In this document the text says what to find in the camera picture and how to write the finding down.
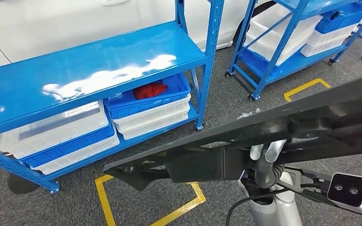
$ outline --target blue plastic crate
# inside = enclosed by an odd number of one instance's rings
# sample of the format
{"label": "blue plastic crate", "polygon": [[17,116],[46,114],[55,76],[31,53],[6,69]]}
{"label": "blue plastic crate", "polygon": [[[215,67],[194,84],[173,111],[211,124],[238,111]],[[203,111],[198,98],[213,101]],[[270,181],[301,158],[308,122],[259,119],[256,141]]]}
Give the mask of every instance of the blue plastic crate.
{"label": "blue plastic crate", "polygon": [[160,82],[167,85],[167,90],[156,97],[137,100],[134,97],[133,90],[128,90],[104,99],[103,103],[109,109],[112,119],[119,119],[181,100],[191,92],[191,87],[183,73],[164,78]]}
{"label": "blue plastic crate", "polygon": [[362,19],[362,4],[354,2],[323,13],[321,16],[323,19],[317,24],[316,30],[325,34],[359,23]]}
{"label": "blue plastic crate", "polygon": [[108,116],[107,109],[105,109],[105,113],[107,115],[107,120],[109,121],[109,124],[107,126],[79,136],[77,138],[68,140],[43,151],[31,154],[27,157],[19,159],[19,161],[33,168],[38,167],[52,160],[70,154],[74,151],[80,150],[81,148],[90,146],[96,142],[113,136],[115,134],[115,131],[112,126],[112,121]]}
{"label": "blue plastic crate", "polygon": [[[293,56],[295,56],[296,54],[300,53],[300,50],[302,48],[300,48],[298,51],[296,51],[294,54],[292,54],[288,59],[286,59],[281,65],[279,66],[274,66],[273,70],[270,72],[270,74],[272,73],[278,73],[282,70],[282,66],[284,65],[285,62],[287,62],[290,58],[292,58]],[[270,63],[268,60],[266,60],[264,57],[262,57],[260,54],[253,52],[249,49],[245,49],[240,55],[239,57],[242,58],[242,60],[249,62],[251,64],[253,64],[254,66],[256,66],[257,68],[259,68],[262,72],[265,72],[268,64]]]}

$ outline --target white plastic bin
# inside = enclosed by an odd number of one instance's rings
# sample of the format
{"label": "white plastic bin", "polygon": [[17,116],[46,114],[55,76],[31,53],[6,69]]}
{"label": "white plastic bin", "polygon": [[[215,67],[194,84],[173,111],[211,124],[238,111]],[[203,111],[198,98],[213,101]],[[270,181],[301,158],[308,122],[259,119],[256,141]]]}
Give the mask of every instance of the white plastic bin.
{"label": "white plastic bin", "polygon": [[344,40],[345,40],[345,38],[340,38],[340,39],[337,39],[337,40],[334,40],[334,41],[331,41],[329,43],[325,43],[322,45],[318,45],[318,46],[312,46],[312,45],[306,44],[300,52],[306,57],[311,57],[313,55],[319,54],[321,52],[324,52],[324,51],[327,51],[327,50],[330,50],[332,48],[342,45]]}
{"label": "white plastic bin", "polygon": [[124,140],[132,139],[134,137],[138,137],[143,134],[147,134],[149,132],[186,120],[188,118],[188,111],[189,111],[189,105],[186,110],[175,112],[157,121],[153,121],[148,124],[136,126],[119,132],[123,135]]}
{"label": "white plastic bin", "polygon": [[124,118],[113,119],[113,121],[115,122],[119,132],[122,133],[122,131],[129,130],[130,128],[161,120],[177,112],[184,112],[187,109],[189,110],[190,99],[191,94],[188,94],[186,98],[181,100],[173,101],[171,103],[132,114]]}
{"label": "white plastic bin", "polygon": [[[280,57],[278,58],[275,65],[280,66],[284,61],[286,61],[288,58],[290,58],[296,51],[298,51],[303,45],[306,44],[307,41],[306,37],[305,39],[299,40],[298,43],[295,43],[295,46],[290,49],[284,49],[282,51]],[[252,42],[255,38],[251,37],[250,35],[246,35],[246,41]],[[256,52],[260,54],[262,57],[264,57],[266,60],[270,61],[272,58],[272,55],[274,55],[276,46],[273,45],[266,45],[264,42],[257,40],[252,46],[248,48],[249,50]]]}
{"label": "white plastic bin", "polygon": [[100,142],[94,143],[90,146],[87,146],[78,151],[72,152],[70,154],[67,154],[65,156],[62,156],[60,158],[57,158],[53,161],[50,161],[48,163],[45,163],[41,166],[38,166],[38,167],[35,167],[32,169],[40,170],[40,171],[42,171],[43,174],[47,175],[47,174],[53,173],[55,171],[58,171],[60,169],[63,169],[64,167],[67,167],[74,163],[82,161],[86,158],[89,158],[95,154],[103,152],[113,146],[116,146],[120,143],[120,140],[117,136],[115,128],[114,128],[114,130],[115,130],[115,134],[112,137],[106,138]]}
{"label": "white plastic bin", "polygon": [[[290,11],[282,5],[275,4],[259,15],[253,17],[250,22],[249,31],[247,32],[245,45],[249,44],[252,40],[256,39],[259,35],[267,31],[271,26],[276,24],[289,12]],[[288,26],[290,18],[291,17],[261,37],[259,40],[261,42],[253,44],[249,47],[249,49],[262,55],[266,60],[270,61],[281,40],[282,35]],[[317,23],[321,19],[322,16],[313,16],[298,23],[283,50],[282,58],[280,57],[276,65],[282,64],[286,59],[288,59],[304,45],[305,41],[313,33]]]}
{"label": "white plastic bin", "polygon": [[341,38],[347,38],[350,36],[353,29],[355,29],[357,25],[358,24],[343,27],[341,29],[326,34],[321,34],[318,31],[314,31],[313,34],[310,35],[309,39],[307,39],[307,44],[311,46],[319,46],[327,44],[329,42],[333,42],[335,40],[339,40]]}
{"label": "white plastic bin", "polygon": [[21,159],[109,124],[102,101],[0,134],[0,152]]}

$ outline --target floor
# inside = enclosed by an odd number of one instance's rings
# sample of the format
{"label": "floor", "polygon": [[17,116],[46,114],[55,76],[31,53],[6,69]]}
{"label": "floor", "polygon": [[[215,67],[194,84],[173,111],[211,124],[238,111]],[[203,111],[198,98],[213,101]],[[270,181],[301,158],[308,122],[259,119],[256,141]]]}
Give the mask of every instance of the floor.
{"label": "floor", "polygon": [[[264,89],[260,101],[252,103],[247,99],[251,88],[240,76],[228,79],[224,77],[232,53],[233,48],[216,52],[205,129],[235,120],[242,113],[255,111],[257,108],[265,111],[285,104],[285,92],[316,78],[335,87],[362,77],[362,40],[356,40],[337,64],[328,65],[327,61],[321,61],[273,83]],[[325,86],[318,83],[293,95],[291,99],[293,101],[325,89]],[[6,186],[8,173],[0,169],[0,226],[108,225],[95,185],[95,179],[103,176],[103,166],[195,132],[193,123],[189,123],[69,173],[58,179],[60,192],[54,195],[42,188],[30,194],[12,194]],[[296,165],[328,174],[345,172],[362,175],[362,155]],[[186,207],[186,203],[197,197],[196,187],[193,189],[189,184],[174,184],[170,180],[154,182],[141,193],[117,179],[104,182],[103,187],[111,209],[111,214],[107,214],[108,220],[110,221],[109,215],[112,215],[117,226],[151,225],[176,209]],[[175,218],[168,225],[224,225],[228,208],[243,198],[235,181],[199,183],[198,187],[202,195],[199,203],[195,204],[196,207],[184,211],[186,213],[178,218],[174,217],[174,213],[167,216],[167,221]],[[362,216],[357,214],[314,203],[300,196],[296,197],[296,202],[305,226],[362,226]],[[163,220],[155,225],[163,225]],[[241,206],[234,211],[231,225],[253,226],[254,223],[247,210]]]}

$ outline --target red object in bin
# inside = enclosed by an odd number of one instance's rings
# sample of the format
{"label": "red object in bin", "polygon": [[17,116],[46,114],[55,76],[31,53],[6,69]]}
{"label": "red object in bin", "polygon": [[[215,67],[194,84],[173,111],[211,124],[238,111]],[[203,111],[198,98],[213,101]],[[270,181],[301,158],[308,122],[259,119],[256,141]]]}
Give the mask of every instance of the red object in bin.
{"label": "red object in bin", "polygon": [[156,97],[157,95],[165,92],[167,86],[161,83],[150,83],[134,89],[134,97],[137,100],[149,97]]}

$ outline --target yellow tape marking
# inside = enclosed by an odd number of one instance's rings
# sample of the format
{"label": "yellow tape marking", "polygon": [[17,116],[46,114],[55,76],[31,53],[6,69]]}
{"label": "yellow tape marking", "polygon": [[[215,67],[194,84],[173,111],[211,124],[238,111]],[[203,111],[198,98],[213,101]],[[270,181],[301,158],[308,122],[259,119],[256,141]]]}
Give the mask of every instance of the yellow tape marking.
{"label": "yellow tape marking", "polygon": [[315,79],[315,80],[310,81],[310,82],[308,82],[308,83],[306,83],[306,84],[303,84],[303,85],[301,85],[301,86],[299,86],[299,87],[297,87],[297,88],[294,88],[294,89],[291,90],[291,91],[288,91],[288,92],[284,93],[284,98],[285,98],[288,102],[291,102],[292,100],[291,100],[290,96],[292,96],[292,95],[294,95],[294,94],[302,91],[303,89],[307,89],[307,88],[309,88],[310,86],[313,86],[313,85],[315,85],[315,84],[317,84],[317,83],[321,83],[321,84],[323,84],[325,87],[331,88],[331,86],[330,86],[328,83],[326,83],[324,80],[322,80],[322,79]]}
{"label": "yellow tape marking", "polygon": [[181,206],[180,208],[176,209],[174,212],[170,213],[169,215],[165,216],[164,218],[156,221],[155,223],[151,224],[150,226],[163,226],[167,225],[168,223],[172,222],[173,220],[179,218],[181,215],[185,214],[186,212],[190,211],[191,209],[195,208],[199,204],[206,202],[206,198],[203,195],[202,190],[200,190],[199,185],[196,182],[190,183],[194,192],[196,194],[196,198],[192,201],[188,202],[187,204]]}
{"label": "yellow tape marking", "polygon": [[107,226],[116,226],[115,219],[110,209],[109,201],[107,200],[105,188],[103,187],[103,182],[112,178],[113,177],[110,175],[104,175],[103,177],[95,179],[96,189],[98,190],[98,196],[100,199],[100,204],[102,205],[103,214],[106,218]]}
{"label": "yellow tape marking", "polygon": [[[113,217],[113,213],[110,209],[109,201],[107,200],[105,188],[103,187],[103,182],[106,182],[113,177],[110,175],[104,175],[100,178],[95,179],[95,185],[98,190],[98,196],[100,199],[100,203],[102,205],[103,214],[105,215],[107,226],[116,226],[115,219]],[[206,202],[206,198],[203,195],[202,190],[200,189],[199,185],[196,182],[189,183],[192,186],[196,194],[196,198],[192,201],[188,202],[187,204],[181,206],[180,208],[176,209],[172,213],[168,214],[167,216],[163,217],[162,219],[156,221],[155,223],[151,224],[150,226],[164,226],[168,223],[172,222],[173,220],[179,218],[186,212],[190,211],[191,209],[195,208],[199,204]]]}

